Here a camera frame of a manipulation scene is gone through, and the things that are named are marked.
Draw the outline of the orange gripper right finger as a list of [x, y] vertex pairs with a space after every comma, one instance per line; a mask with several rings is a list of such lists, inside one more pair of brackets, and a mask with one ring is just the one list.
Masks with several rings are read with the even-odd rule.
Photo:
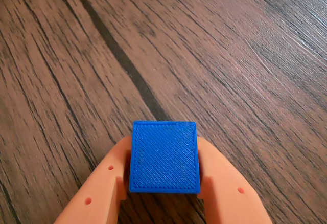
[[271, 223], [246, 178], [209, 141], [198, 137], [201, 191], [207, 223]]

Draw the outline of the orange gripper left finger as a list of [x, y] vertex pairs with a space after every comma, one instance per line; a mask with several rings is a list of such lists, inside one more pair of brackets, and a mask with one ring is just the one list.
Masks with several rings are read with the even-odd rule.
[[117, 223], [127, 197], [127, 162], [132, 136], [122, 138], [104, 156], [55, 223]]

